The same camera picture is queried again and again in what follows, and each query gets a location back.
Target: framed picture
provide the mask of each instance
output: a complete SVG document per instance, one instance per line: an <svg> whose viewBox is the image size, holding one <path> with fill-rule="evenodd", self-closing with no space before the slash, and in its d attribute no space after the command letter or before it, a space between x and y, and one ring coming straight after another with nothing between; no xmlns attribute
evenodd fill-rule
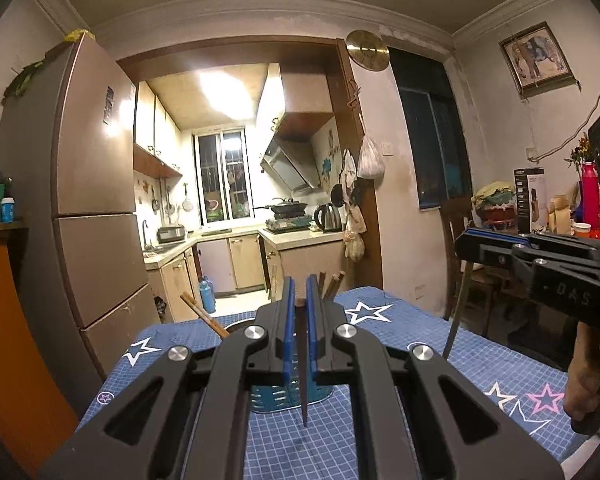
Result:
<svg viewBox="0 0 600 480"><path fill-rule="evenodd" d="M564 53L542 22L500 42L522 97L576 83Z"/></svg>

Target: wall clock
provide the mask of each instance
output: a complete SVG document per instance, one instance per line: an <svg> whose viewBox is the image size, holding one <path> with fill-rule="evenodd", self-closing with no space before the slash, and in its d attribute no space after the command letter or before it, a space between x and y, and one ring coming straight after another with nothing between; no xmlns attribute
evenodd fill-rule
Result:
<svg viewBox="0 0 600 480"><path fill-rule="evenodd" d="M368 30L354 30L347 36L349 57L358 65L373 72L389 66L389 49L384 42Z"/></svg>

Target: product box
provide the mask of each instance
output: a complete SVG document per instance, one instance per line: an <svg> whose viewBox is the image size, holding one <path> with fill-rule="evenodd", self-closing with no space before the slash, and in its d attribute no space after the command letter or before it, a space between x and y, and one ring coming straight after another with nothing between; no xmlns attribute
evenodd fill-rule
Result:
<svg viewBox="0 0 600 480"><path fill-rule="evenodd" d="M521 168L513 171L518 207L518 232L528 234L546 226L546 184L543 168Z"/></svg>

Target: doorway frame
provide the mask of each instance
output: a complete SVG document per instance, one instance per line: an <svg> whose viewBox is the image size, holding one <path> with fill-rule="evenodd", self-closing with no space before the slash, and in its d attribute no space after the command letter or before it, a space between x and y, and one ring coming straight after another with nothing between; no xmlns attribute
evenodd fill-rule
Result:
<svg viewBox="0 0 600 480"><path fill-rule="evenodd" d="M118 60L133 83L166 75L219 66L282 63L320 67L327 77L331 106L342 150L349 150L357 163L364 130L357 85L342 39L312 36L232 36L189 41ZM362 234L365 255L354 264L356 286L382 289L382 253L376 190L371 180L359 179L366 232Z"/></svg>

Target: range hood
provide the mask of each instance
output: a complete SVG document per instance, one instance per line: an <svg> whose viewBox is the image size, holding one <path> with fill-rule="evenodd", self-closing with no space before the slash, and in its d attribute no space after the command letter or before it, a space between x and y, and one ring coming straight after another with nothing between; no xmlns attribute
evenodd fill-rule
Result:
<svg viewBox="0 0 600 480"><path fill-rule="evenodd" d="M309 142L272 140L260 166L286 184L293 196L320 189L320 176L315 167L314 150Z"/></svg>

